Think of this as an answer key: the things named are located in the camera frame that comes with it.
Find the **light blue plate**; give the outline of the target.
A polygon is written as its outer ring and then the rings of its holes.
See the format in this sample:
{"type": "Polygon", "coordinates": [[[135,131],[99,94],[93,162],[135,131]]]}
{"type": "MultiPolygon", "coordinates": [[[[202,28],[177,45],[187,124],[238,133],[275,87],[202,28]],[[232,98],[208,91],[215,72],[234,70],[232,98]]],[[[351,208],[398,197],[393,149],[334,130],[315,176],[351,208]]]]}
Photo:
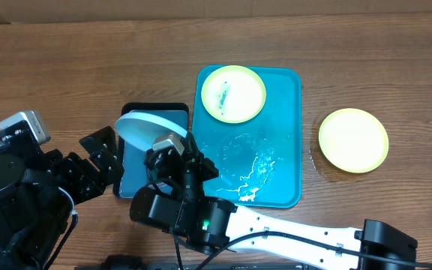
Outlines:
{"type": "Polygon", "coordinates": [[[118,135],[133,147],[147,151],[158,138],[171,132],[185,138],[188,131],[176,123],[147,112],[129,112],[115,122],[118,135]]]}

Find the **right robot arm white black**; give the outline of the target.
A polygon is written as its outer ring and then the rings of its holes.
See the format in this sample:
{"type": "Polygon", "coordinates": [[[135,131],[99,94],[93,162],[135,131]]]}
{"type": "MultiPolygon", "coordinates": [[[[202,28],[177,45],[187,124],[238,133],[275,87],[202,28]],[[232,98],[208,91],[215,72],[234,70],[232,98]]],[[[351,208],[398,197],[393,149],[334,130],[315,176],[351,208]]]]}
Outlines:
{"type": "Polygon", "coordinates": [[[142,150],[149,183],[133,198],[131,220],[169,233],[208,260],[223,251],[260,251],[318,269],[416,268],[418,242],[387,223],[365,220],[362,229],[310,226],[206,196],[203,183],[219,172],[191,133],[156,133],[142,150]]]}

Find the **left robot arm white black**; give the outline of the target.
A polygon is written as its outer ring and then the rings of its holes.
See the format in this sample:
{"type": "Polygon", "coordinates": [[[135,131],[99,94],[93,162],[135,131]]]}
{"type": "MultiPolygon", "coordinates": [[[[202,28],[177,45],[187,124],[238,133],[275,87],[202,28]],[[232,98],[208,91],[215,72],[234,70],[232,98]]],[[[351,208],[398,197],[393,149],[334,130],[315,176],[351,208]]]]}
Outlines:
{"type": "Polygon", "coordinates": [[[0,269],[48,266],[77,224],[76,205],[122,177],[111,127],[79,142],[87,159],[42,152],[25,121],[0,131],[0,269]]]}

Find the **teal serving tray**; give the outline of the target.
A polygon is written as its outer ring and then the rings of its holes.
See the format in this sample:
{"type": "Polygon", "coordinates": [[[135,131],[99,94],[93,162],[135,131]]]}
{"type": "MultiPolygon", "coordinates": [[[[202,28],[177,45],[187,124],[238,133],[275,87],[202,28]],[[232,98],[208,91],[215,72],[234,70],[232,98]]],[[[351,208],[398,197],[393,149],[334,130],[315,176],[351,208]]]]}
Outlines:
{"type": "Polygon", "coordinates": [[[260,113],[241,124],[211,116],[203,106],[204,81],[218,66],[198,74],[192,133],[219,176],[203,184],[205,194],[235,204],[292,208],[302,196],[302,86],[286,68],[253,67],[266,89],[260,113]]]}

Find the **black water basin tray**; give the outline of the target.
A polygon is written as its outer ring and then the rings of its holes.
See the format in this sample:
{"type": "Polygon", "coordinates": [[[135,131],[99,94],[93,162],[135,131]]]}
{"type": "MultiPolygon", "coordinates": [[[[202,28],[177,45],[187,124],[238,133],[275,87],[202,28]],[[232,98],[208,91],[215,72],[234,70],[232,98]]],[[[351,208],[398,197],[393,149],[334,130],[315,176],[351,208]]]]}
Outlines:
{"type": "MultiPolygon", "coordinates": [[[[121,114],[130,112],[150,113],[188,129],[189,108],[185,103],[126,103],[121,114]]],[[[124,174],[113,185],[113,193],[119,199],[132,199],[135,193],[147,183],[145,153],[127,144],[121,137],[118,139],[118,159],[123,163],[124,174]]]]}

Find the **yellow plate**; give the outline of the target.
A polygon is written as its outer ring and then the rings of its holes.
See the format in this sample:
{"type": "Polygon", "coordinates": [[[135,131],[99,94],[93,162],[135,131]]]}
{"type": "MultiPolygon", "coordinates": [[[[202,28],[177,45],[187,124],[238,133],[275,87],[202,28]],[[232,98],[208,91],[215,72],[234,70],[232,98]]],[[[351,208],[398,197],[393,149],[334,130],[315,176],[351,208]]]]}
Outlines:
{"type": "Polygon", "coordinates": [[[318,131],[319,147],[335,167],[348,173],[368,173],[389,153],[383,124],[362,109],[338,109],[324,118],[318,131]]]}
{"type": "Polygon", "coordinates": [[[220,122],[240,124],[255,118],[266,102],[266,86],[248,67],[228,65],[211,72],[201,88],[202,105],[220,122]]]}

